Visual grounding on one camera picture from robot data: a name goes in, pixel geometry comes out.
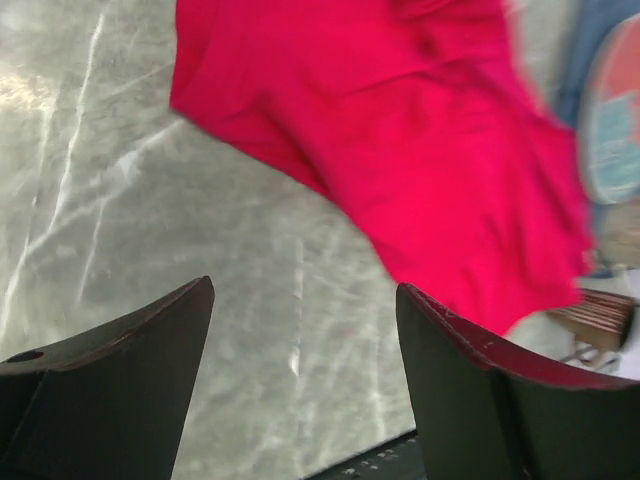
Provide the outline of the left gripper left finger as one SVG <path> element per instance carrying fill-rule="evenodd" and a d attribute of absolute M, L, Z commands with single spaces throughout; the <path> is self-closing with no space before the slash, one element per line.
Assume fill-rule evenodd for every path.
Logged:
<path fill-rule="evenodd" d="M 2 478 L 171 478 L 214 298 L 197 278 L 3 361 Z"/>

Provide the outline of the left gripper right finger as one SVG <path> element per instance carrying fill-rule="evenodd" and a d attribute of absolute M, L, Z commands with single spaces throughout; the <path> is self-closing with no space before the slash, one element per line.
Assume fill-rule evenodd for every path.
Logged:
<path fill-rule="evenodd" d="M 639 384 L 524 349 L 409 284 L 396 319 L 430 479 L 635 479 Z"/>

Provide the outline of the crimson red garment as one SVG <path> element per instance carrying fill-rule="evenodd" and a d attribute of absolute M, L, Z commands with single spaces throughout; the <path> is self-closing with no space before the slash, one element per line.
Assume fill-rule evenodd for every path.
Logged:
<path fill-rule="evenodd" d="M 499 335 L 580 300 L 573 133 L 503 1 L 180 1 L 170 104 L 336 204 L 398 283 Z"/>

